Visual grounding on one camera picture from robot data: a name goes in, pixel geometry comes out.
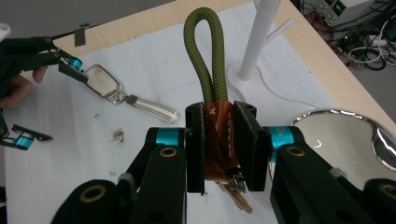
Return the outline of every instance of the metal piece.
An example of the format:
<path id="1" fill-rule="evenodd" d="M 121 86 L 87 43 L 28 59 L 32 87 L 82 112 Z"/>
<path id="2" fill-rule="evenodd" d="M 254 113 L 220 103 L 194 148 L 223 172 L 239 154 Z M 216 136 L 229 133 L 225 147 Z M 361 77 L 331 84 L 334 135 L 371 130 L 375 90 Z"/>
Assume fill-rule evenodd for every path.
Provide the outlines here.
<path id="1" fill-rule="evenodd" d="M 75 47 L 84 46 L 86 44 L 85 30 L 90 28 L 88 22 L 79 25 L 79 29 L 75 30 Z"/>
<path id="2" fill-rule="evenodd" d="M 136 104 L 136 102 L 137 102 L 137 96 L 135 96 L 135 95 L 129 95 L 127 98 L 126 98 L 126 103 L 128 104 L 128 105 L 134 105 L 134 104 Z"/>
<path id="3" fill-rule="evenodd" d="M 248 204 L 248 201 L 240 192 L 233 190 L 230 185 L 218 183 L 218 186 L 233 199 L 233 202 L 239 209 L 245 210 L 249 214 L 253 213 L 253 208 Z"/>
<path id="4" fill-rule="evenodd" d="M 165 158 L 174 157 L 177 154 L 177 150 L 172 147 L 166 147 L 161 149 L 160 155 Z"/>
<path id="5" fill-rule="evenodd" d="M 120 105 L 127 99 L 127 97 L 125 96 L 124 91 L 117 91 L 113 95 L 108 96 L 106 99 L 115 105 Z"/>
<path id="6" fill-rule="evenodd" d="M 379 186 L 381 191 L 393 200 L 396 200 L 396 186 L 389 184 L 382 184 Z"/>
<path id="7" fill-rule="evenodd" d="M 288 152 L 290 155 L 296 157 L 302 157 L 305 155 L 305 152 L 299 147 L 288 147 Z"/>
<path id="8" fill-rule="evenodd" d="M 84 203 L 93 203 L 100 200 L 106 193 L 106 187 L 103 185 L 91 186 L 82 191 L 79 199 Z"/>

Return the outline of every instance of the round mirror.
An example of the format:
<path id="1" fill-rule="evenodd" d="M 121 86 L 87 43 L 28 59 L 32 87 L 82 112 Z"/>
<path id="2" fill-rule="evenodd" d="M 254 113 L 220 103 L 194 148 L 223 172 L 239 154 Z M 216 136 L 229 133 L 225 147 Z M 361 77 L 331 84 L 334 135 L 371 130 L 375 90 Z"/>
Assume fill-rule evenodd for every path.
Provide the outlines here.
<path id="1" fill-rule="evenodd" d="M 396 180 L 396 141 L 377 122 L 339 109 L 301 115 L 292 126 L 332 167 L 341 169 L 358 189 L 373 178 Z"/>

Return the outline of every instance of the electronic equipment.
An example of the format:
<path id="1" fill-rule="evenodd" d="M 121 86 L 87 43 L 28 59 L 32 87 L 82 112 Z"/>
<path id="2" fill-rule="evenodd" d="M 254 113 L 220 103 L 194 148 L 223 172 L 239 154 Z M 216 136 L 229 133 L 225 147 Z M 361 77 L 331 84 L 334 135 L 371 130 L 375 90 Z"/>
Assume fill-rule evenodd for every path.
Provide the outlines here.
<path id="1" fill-rule="evenodd" d="M 358 17 L 370 11 L 375 0 L 320 0 L 312 3 L 330 26 L 335 26 Z"/>
<path id="2" fill-rule="evenodd" d="M 325 21 L 330 26 L 356 20 L 370 11 L 375 0 L 338 0 L 324 14 Z"/>

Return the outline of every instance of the white pole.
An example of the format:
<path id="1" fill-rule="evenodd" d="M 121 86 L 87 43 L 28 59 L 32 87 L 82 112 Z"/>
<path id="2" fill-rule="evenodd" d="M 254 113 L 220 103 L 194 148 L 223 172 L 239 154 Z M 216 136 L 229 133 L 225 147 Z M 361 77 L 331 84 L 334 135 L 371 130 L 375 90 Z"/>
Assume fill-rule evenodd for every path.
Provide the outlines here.
<path id="1" fill-rule="evenodd" d="M 294 23 L 294 21 L 292 19 L 288 19 L 287 21 L 285 21 L 282 25 L 280 25 L 279 27 L 277 27 L 271 34 L 269 34 L 267 36 L 267 39 L 264 40 L 264 42 L 262 43 L 262 48 L 264 48 L 264 46 L 268 43 L 270 43 L 273 39 L 275 39 L 277 36 L 279 36 L 280 34 L 282 34 L 286 29 L 288 29 L 289 26 L 291 26 Z"/>
<path id="2" fill-rule="evenodd" d="M 244 81 L 249 80 L 251 77 L 250 72 L 259 59 L 262 46 L 267 39 L 279 5 L 280 0 L 261 0 L 257 7 L 256 17 L 251 28 L 247 49 L 238 75 Z"/>

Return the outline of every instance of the silver keychain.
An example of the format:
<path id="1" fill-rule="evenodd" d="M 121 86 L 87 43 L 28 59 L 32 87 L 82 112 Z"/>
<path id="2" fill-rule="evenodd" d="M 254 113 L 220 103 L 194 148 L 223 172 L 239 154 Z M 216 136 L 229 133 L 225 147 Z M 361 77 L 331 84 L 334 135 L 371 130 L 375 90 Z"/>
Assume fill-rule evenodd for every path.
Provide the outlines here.
<path id="1" fill-rule="evenodd" d="M 122 90 L 121 84 L 101 65 L 93 65 L 86 71 L 86 74 L 88 76 L 86 85 L 111 103 L 118 105 L 126 102 L 165 122 L 174 124 L 177 121 L 178 113 L 176 110 L 140 99 L 132 94 L 126 94 Z"/>

